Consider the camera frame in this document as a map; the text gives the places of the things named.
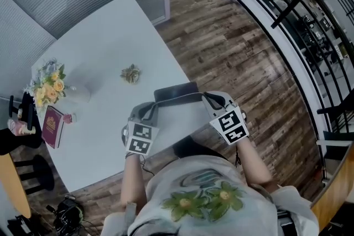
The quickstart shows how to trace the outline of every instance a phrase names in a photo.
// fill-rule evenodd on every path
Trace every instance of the wrist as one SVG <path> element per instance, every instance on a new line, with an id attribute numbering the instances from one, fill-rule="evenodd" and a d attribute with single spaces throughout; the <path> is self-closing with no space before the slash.
<path id="1" fill-rule="evenodd" d="M 251 144 L 251 141 L 249 140 L 248 137 L 244 137 L 243 139 L 239 140 L 237 142 L 237 147 L 240 148 L 240 146 L 245 145 L 245 144 Z"/>
<path id="2" fill-rule="evenodd" d="M 135 154 L 135 153 L 131 153 L 131 152 L 127 152 L 126 153 L 126 159 L 128 158 L 138 158 L 139 159 L 139 155 L 138 154 Z"/>

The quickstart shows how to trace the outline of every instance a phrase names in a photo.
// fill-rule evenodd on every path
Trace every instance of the black cable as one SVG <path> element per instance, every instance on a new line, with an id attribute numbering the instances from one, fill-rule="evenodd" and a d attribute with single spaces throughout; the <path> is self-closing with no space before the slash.
<path id="1" fill-rule="evenodd" d="M 153 176 L 155 176 L 155 174 L 153 174 L 150 170 L 147 170 L 146 168 L 145 168 L 145 162 L 146 162 L 146 160 L 145 160 L 145 157 L 142 155 L 142 157 L 143 157 L 143 159 L 144 159 L 144 163 L 141 163 L 140 162 L 140 164 L 142 165 L 142 169 L 144 170 L 144 171 L 146 171 L 147 173 L 151 173 Z"/>
<path id="2" fill-rule="evenodd" d="M 86 220 L 82 220 L 82 221 L 84 221 L 84 222 L 87 222 L 87 223 L 89 223 L 89 224 L 91 224 L 96 230 L 97 230 L 97 235 L 100 235 L 100 231 L 98 231 L 98 228 L 96 227 L 96 226 L 94 226 L 91 222 L 89 222 L 89 221 L 86 221 Z"/>
<path id="3" fill-rule="evenodd" d="M 241 165 L 241 159 L 238 156 L 238 149 L 236 147 L 236 159 L 235 159 L 235 167 L 237 167 L 237 164 Z"/>

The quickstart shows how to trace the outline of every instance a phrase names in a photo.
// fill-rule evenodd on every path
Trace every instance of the vase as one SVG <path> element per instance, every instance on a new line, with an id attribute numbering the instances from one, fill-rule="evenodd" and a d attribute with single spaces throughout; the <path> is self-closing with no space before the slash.
<path id="1" fill-rule="evenodd" d="M 80 85 L 73 85 L 73 87 L 69 87 L 68 89 L 65 90 L 65 98 L 69 99 L 73 102 L 89 102 L 91 98 L 91 93 L 90 91 Z"/>

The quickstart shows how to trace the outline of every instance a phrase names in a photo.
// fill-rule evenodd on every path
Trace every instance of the pink object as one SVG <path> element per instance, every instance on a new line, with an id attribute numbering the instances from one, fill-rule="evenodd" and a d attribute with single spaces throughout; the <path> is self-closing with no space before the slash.
<path id="1" fill-rule="evenodd" d="M 64 123 L 65 124 L 71 124 L 76 122 L 76 116 L 75 114 L 65 114 L 63 117 Z"/>
<path id="2" fill-rule="evenodd" d="M 15 121 L 9 119 L 7 122 L 7 126 L 15 136 L 26 136 L 35 134 L 35 128 L 32 127 L 32 130 L 27 129 L 27 123 L 23 121 Z"/>

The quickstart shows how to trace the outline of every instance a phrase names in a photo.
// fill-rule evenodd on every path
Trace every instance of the red book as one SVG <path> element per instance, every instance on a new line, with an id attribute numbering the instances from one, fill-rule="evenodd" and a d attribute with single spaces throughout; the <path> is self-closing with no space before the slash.
<path id="1" fill-rule="evenodd" d="M 59 147 L 64 115 L 52 106 L 48 106 L 43 123 L 42 139 L 53 149 Z"/>

